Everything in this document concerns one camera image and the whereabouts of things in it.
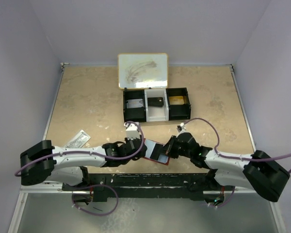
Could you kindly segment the red card holder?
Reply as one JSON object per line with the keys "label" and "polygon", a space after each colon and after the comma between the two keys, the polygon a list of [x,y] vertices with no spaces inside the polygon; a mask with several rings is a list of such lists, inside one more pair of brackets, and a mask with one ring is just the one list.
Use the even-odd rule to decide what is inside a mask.
{"label": "red card holder", "polygon": [[144,157],[145,159],[166,166],[169,164],[170,158],[161,153],[161,149],[163,148],[164,144],[145,139],[145,146],[147,147]]}

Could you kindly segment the black white three-bin organizer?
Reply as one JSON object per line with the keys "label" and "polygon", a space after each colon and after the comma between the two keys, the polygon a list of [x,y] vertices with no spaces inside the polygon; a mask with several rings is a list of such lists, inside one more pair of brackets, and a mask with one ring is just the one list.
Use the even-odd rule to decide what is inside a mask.
{"label": "black white three-bin organizer", "polygon": [[180,121],[191,118],[186,87],[124,89],[123,118],[134,122]]}

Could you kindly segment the dark grey credit card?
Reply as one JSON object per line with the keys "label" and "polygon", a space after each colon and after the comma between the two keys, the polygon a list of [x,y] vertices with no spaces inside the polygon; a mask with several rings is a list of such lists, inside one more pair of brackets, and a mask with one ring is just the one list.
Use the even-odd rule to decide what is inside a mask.
{"label": "dark grey credit card", "polygon": [[163,97],[151,97],[147,98],[147,104],[149,107],[163,107],[164,100]]}

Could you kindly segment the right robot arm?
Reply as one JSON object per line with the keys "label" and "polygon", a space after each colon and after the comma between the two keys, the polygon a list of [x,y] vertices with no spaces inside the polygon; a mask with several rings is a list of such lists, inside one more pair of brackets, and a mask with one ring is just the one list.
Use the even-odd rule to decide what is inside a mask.
{"label": "right robot arm", "polygon": [[190,133],[172,136],[160,153],[173,159],[184,156],[196,167],[208,169],[206,185],[211,190],[239,186],[252,189],[271,202],[279,200],[290,178],[284,167],[261,150],[220,156],[215,149],[199,145]]}

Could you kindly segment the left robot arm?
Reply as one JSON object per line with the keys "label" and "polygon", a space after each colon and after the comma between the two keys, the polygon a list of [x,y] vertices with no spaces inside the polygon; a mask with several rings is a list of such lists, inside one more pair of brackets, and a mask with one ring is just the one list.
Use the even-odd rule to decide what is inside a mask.
{"label": "left robot arm", "polygon": [[89,166],[118,167],[145,157],[146,150],[141,138],[84,149],[62,148],[43,140],[21,153],[15,176],[23,186],[51,181],[85,190],[90,185]]}

